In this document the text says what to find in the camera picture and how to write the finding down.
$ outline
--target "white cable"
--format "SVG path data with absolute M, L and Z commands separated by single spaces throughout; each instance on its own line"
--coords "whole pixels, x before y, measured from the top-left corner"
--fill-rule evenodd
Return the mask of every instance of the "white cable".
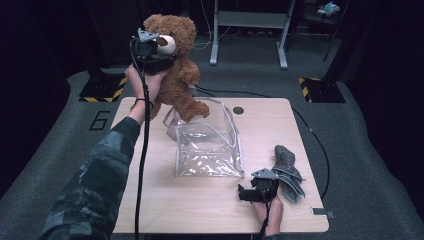
M 209 25 L 209 21 L 208 21 L 208 17 L 206 16 L 206 12 L 205 12 L 205 8 L 204 8 L 204 6 L 203 6 L 203 0 L 200 0 L 200 3 L 201 3 L 201 5 L 202 5 L 202 11 L 203 11 L 203 16 L 205 17 L 205 20 L 206 20 L 206 24 L 208 25 L 208 31 L 209 31 L 209 40 L 208 40 L 208 42 L 207 43 L 196 43 L 196 44 L 194 44 L 194 45 L 203 45 L 203 44 L 205 44 L 205 46 L 204 47 L 202 47 L 202 48 L 195 48 L 195 47 L 193 47 L 194 49 L 196 49 L 196 50 L 203 50 L 203 49 L 205 49 L 209 44 L 211 44 L 212 43 L 212 33 L 211 33 L 211 27 L 210 27 L 210 25 Z M 239 0 L 237 0 L 237 4 L 236 4 L 236 12 L 238 11 L 238 4 L 239 4 Z M 230 27 L 228 27 L 227 28 L 227 30 L 225 30 L 225 32 L 218 38 L 218 41 L 219 40 L 221 40 L 221 38 L 222 37 L 224 37 L 224 35 L 228 32 L 228 30 L 230 30 L 230 28 L 231 28 L 231 26 Z
M 203 16 L 205 17 L 205 20 L 206 20 L 206 24 L 208 25 L 208 31 L 209 31 L 209 40 L 208 40 L 208 42 L 207 43 L 197 43 L 197 44 L 194 44 L 194 45 L 203 45 L 203 44 L 205 44 L 205 46 L 204 47 L 202 47 L 202 48 L 195 48 L 195 47 L 193 47 L 194 49 L 196 49 L 196 50 L 203 50 L 203 49 L 205 49 L 212 41 L 212 33 L 211 33 L 211 27 L 210 27 L 210 25 L 209 25 L 209 21 L 208 21 L 208 17 L 206 16 L 206 12 L 205 12 L 205 8 L 203 7 L 203 0 L 200 0 L 200 3 L 201 3 L 201 5 L 202 5 L 202 11 L 203 11 Z

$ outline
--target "gray glove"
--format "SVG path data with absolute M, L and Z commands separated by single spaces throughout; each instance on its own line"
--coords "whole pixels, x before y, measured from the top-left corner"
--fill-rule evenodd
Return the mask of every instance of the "gray glove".
M 276 163 L 272 171 L 278 175 L 283 185 L 283 195 L 294 204 L 298 197 L 305 197 L 305 192 L 300 187 L 303 179 L 299 171 L 294 167 L 295 155 L 284 146 L 275 146 Z

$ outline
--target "clear plastic bag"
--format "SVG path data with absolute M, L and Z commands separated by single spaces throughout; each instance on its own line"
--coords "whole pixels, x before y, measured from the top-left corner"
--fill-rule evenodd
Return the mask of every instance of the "clear plastic bag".
M 185 122 L 171 108 L 163 120 L 168 136 L 177 143 L 175 176 L 244 178 L 240 137 L 231 111 L 220 101 L 197 99 L 209 106 L 208 117 Z

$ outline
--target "hazard tape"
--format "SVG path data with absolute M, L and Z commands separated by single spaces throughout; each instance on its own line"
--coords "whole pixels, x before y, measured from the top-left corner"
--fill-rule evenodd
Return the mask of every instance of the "hazard tape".
M 96 97 L 80 97 L 79 101 L 81 102 L 116 102 L 119 99 L 119 96 L 121 96 L 122 91 L 124 90 L 125 83 L 127 83 L 128 78 L 123 78 L 121 82 L 119 83 L 118 88 L 116 89 L 116 92 L 111 97 L 103 97 L 103 98 L 96 98 Z
M 300 87 L 302 88 L 302 94 L 305 98 L 306 102 L 312 102 L 311 95 L 309 94 L 309 90 L 306 87 L 306 81 L 307 80 L 313 80 L 313 81 L 321 81 L 320 78 L 299 78 Z

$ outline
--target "brown teddy bear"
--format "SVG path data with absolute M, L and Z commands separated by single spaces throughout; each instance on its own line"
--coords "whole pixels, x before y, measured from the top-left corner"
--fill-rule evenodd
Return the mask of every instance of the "brown teddy bear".
M 157 116 L 162 103 L 174 106 L 181 119 L 186 122 L 195 116 L 209 116 L 209 107 L 195 100 L 189 87 L 200 80 L 199 68 L 188 58 L 196 37 L 193 21 L 186 17 L 152 15 L 144 21 L 144 27 L 151 33 L 172 36 L 175 41 L 175 61 L 162 80 L 150 113 L 151 119 Z

